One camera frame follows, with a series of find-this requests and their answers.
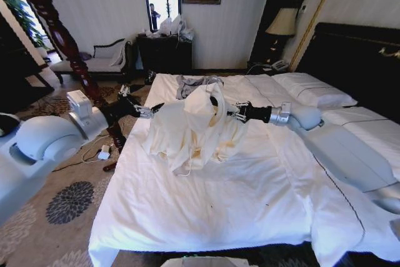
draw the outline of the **bedpost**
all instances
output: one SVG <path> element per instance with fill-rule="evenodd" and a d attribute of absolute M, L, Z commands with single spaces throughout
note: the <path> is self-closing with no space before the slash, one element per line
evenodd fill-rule
<path fill-rule="evenodd" d="M 106 100 L 101 96 L 97 82 L 89 75 L 86 63 L 79 56 L 79 49 L 74 38 L 60 21 L 57 9 L 53 5 L 53 0 L 29 1 L 35 7 L 37 13 L 46 21 L 54 43 L 71 62 L 71 68 L 74 73 L 79 76 L 85 92 L 97 105 L 102 106 L 106 104 Z M 118 151 L 121 152 L 126 138 L 123 136 L 119 124 L 115 123 L 107 130 L 114 139 L 114 144 Z"/>

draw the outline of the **dark wooden headboard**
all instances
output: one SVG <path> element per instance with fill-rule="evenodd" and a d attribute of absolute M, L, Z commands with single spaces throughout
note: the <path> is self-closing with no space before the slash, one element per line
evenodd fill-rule
<path fill-rule="evenodd" d="M 400 124 L 400 29 L 318 23 L 296 72 L 308 73 Z"/>

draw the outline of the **floor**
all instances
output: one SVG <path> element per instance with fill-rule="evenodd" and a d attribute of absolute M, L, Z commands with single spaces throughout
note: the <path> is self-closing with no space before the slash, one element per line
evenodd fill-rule
<path fill-rule="evenodd" d="M 43 69 L 41 75 L 55 88 L 54 92 L 17 115 L 21 119 L 46 115 L 66 117 L 69 111 L 66 92 L 80 89 L 79 82 L 64 75 L 64 84 L 61 86 L 49 68 Z M 132 83 L 142 84 L 143 78 Z M 117 82 L 99 81 L 99 87 L 107 101 L 116 100 L 120 88 Z M 149 90 L 150 86 L 144 86 L 132 95 L 139 97 L 144 104 Z M 135 122 L 136 119 L 130 116 L 120 120 L 125 136 Z M 112 144 L 107 132 L 103 132 L 94 142 L 85 145 L 75 156 L 60 164 L 48 176 L 40 192 L 0 227 L 0 265 L 92 266 L 87 252 L 91 226 L 113 175 L 105 173 L 103 167 L 118 159 L 118 152 L 112 147 L 111 157 L 107 161 L 97 161 L 95 154 L 103 144 Z M 277 244 L 206 254 L 246 258 L 251 264 L 261 267 L 318 266 L 310 243 L 299 246 Z M 170 257 L 183 255 L 120 251 L 113 266 L 156 267 Z M 354 265 L 345 256 L 337 266 Z"/>

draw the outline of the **table lamp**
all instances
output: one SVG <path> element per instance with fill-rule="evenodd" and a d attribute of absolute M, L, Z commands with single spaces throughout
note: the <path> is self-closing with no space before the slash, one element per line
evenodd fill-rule
<path fill-rule="evenodd" d="M 297 8 L 281 8 L 274 21 L 265 31 L 272 36 L 272 44 L 266 62 L 273 64 L 282 55 L 286 42 L 296 33 L 296 14 Z"/>

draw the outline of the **lampshade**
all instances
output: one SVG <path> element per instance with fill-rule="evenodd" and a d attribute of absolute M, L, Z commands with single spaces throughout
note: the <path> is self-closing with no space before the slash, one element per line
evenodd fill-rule
<path fill-rule="evenodd" d="M 296 33 L 296 14 L 298 9 L 282 8 L 279 10 L 274 21 L 265 31 L 268 34 L 279 36 L 294 36 Z"/>

